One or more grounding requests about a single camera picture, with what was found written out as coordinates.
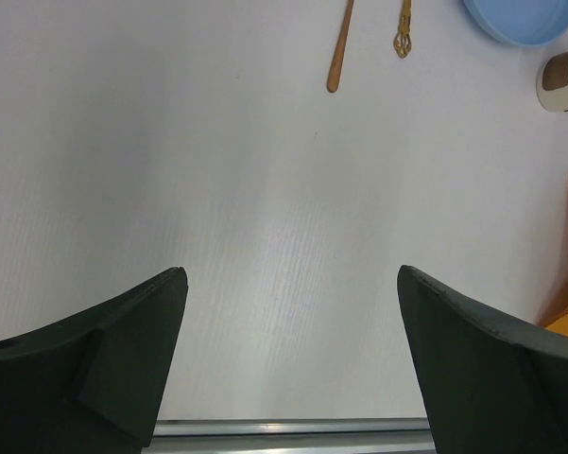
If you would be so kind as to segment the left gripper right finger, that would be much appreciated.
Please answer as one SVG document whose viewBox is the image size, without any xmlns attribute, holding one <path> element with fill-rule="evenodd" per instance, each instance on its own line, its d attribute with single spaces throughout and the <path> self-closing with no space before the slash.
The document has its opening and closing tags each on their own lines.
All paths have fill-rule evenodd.
<svg viewBox="0 0 568 454">
<path fill-rule="evenodd" d="M 397 291 L 439 453 L 568 453 L 568 337 L 403 265 Z"/>
</svg>

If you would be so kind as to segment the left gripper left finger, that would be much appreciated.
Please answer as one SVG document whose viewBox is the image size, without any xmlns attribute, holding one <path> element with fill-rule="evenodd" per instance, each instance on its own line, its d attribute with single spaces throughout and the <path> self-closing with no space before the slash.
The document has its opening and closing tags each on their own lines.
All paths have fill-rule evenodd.
<svg viewBox="0 0 568 454">
<path fill-rule="evenodd" d="M 170 268 L 0 340 L 0 453 L 139 453 L 151 443 L 188 293 Z"/>
</svg>

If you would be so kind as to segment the rose gold fork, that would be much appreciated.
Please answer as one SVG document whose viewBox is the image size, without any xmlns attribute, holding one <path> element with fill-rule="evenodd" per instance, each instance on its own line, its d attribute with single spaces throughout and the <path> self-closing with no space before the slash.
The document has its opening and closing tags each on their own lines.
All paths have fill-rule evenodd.
<svg viewBox="0 0 568 454">
<path fill-rule="evenodd" d="M 346 44 L 353 14 L 353 0 L 348 0 L 344 11 L 344 16 L 341 23 L 341 28 L 336 41 L 334 55 L 331 61 L 328 77 L 326 81 L 326 89 L 329 93 L 333 94 L 337 91 L 340 83 L 342 66 L 344 62 Z"/>
</svg>

